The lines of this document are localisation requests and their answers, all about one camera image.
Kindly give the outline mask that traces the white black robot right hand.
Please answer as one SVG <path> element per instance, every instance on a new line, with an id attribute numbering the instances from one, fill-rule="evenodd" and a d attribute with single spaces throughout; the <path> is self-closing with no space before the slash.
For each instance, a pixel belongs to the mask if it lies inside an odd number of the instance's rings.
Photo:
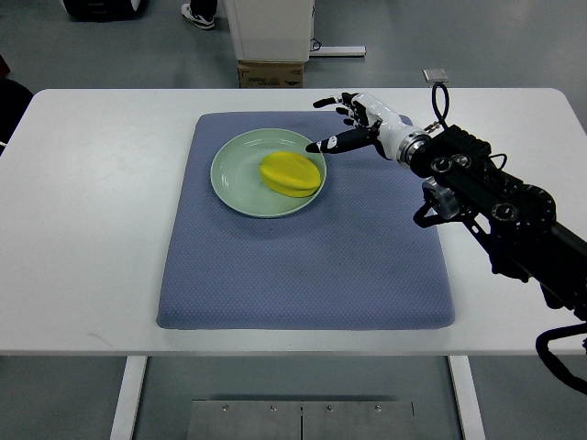
<path id="1" fill-rule="evenodd" d="M 308 153 L 339 154 L 374 146 L 386 160 L 409 165 L 413 153 L 430 136 L 408 125 L 394 110 L 367 93 L 341 93 L 314 102 L 314 108 L 338 105 L 337 112 L 346 117 L 351 129 L 310 143 Z"/>

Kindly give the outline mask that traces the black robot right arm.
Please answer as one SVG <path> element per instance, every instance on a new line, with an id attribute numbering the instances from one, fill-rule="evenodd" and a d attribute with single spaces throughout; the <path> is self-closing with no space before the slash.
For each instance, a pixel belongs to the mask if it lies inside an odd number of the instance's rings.
<path id="1" fill-rule="evenodd" d="M 550 342 L 586 333 L 586 243 L 557 221 L 553 197 L 494 163 L 489 143 L 448 126 L 447 106 L 432 106 L 441 132 L 400 151 L 401 163 L 425 182 L 424 205 L 415 213 L 421 227 L 459 222 L 489 256 L 492 271 L 527 282 L 535 279 L 551 309 L 566 308 L 579 323 L 537 337 L 536 351 L 562 383 L 586 392 L 550 349 Z"/>

